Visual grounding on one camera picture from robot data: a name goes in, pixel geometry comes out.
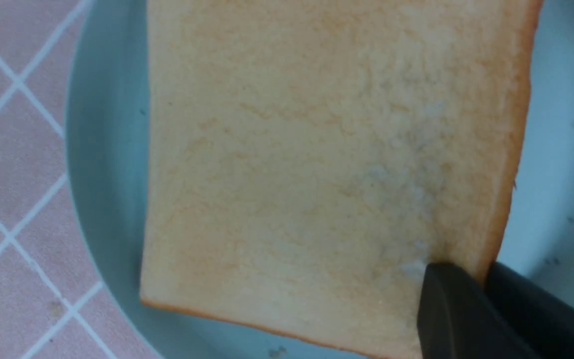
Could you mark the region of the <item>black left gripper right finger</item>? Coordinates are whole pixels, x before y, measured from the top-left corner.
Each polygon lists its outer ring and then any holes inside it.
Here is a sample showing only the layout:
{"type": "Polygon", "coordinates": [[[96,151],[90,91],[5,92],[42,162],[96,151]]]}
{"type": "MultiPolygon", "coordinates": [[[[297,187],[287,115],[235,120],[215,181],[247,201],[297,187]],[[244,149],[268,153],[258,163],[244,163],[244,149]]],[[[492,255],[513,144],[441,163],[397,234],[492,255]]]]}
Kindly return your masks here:
{"type": "Polygon", "coordinates": [[[491,266],[485,293],[540,359],[574,359],[574,308],[501,263],[491,266]]]}

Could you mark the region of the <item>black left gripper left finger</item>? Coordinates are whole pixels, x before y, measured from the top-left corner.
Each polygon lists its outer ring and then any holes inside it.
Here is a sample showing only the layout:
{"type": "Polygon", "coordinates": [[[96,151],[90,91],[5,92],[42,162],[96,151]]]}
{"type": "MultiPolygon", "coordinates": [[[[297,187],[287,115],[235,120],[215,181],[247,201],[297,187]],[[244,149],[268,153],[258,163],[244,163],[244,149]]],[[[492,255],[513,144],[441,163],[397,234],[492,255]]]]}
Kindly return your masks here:
{"type": "Polygon", "coordinates": [[[480,284],[452,263],[425,270],[417,315],[424,359],[539,359],[517,336],[480,284]]]}

